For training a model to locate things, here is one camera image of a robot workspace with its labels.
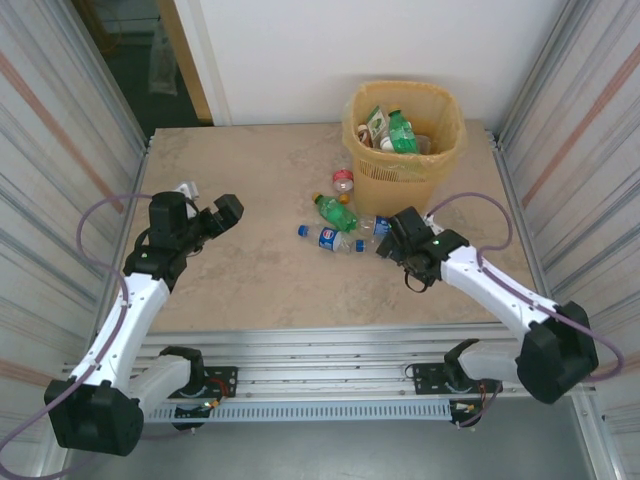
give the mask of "table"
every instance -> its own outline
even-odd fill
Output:
[[[484,127],[467,122],[469,148],[432,204],[479,191],[506,204]],[[142,192],[171,190],[195,180],[203,208],[223,193],[245,207],[232,230],[189,260],[152,331],[212,331],[360,325],[492,322],[495,318],[453,287],[436,283],[424,294],[404,285],[390,260],[338,255],[296,234],[321,220],[314,191],[331,193],[332,159],[348,157],[339,124],[161,129],[153,137]],[[146,202],[134,216],[129,246],[148,226]],[[498,210],[458,200],[437,215],[475,246],[498,244],[506,225]],[[518,238],[488,259],[525,286],[533,282]]]

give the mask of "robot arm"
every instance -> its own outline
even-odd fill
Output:
[[[207,240],[232,228],[243,207],[235,195],[215,201],[217,212],[198,211],[194,185],[154,195],[149,205],[150,227],[136,240],[124,267],[129,298],[119,330],[120,291],[89,353],[69,380],[52,381],[45,392],[49,404],[90,367],[95,370],[60,405],[49,412],[62,447],[128,455],[142,433],[145,416],[176,390],[196,393],[204,384],[204,364],[198,350],[168,347],[155,364],[131,379],[133,363],[153,319],[169,299],[187,256]],[[98,364],[98,352],[107,347]]]
[[[389,223],[391,233],[377,253],[404,268],[407,286],[410,276],[423,283],[422,292],[442,280],[484,306],[517,339],[511,343],[469,339],[452,349],[445,355],[445,371],[453,385],[468,379],[521,383],[534,398],[551,404],[598,367],[591,337],[534,308],[558,312],[588,328],[580,306],[573,302],[560,306],[541,297],[487,261],[480,268],[477,251],[465,238],[443,230],[431,217],[423,220],[413,207]],[[485,269],[511,291],[498,285]]]

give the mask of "trash can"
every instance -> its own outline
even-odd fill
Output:
[[[379,105],[388,112],[399,105],[416,135],[431,139],[429,155],[387,153],[358,139]],[[458,102],[437,85],[381,81],[361,85],[345,109],[342,141],[353,155],[354,194],[358,213],[392,216],[409,206],[424,212],[436,186],[453,171],[467,146]]]

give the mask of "green plastic bottle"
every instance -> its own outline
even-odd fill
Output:
[[[358,226],[358,218],[347,210],[338,198],[314,193],[313,201],[318,206],[318,212],[322,218],[341,232],[348,233]]]
[[[389,138],[396,153],[420,153],[411,124],[399,108],[392,108],[389,113]]]

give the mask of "gray floor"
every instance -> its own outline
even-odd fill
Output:
[[[141,441],[72,478],[590,479],[569,400],[499,399],[472,431],[445,422],[205,425],[195,436]]]
[[[156,128],[198,127],[189,93],[177,75],[178,95],[150,94],[148,85],[151,46],[122,45],[107,58],[107,66],[127,99],[146,137]]]

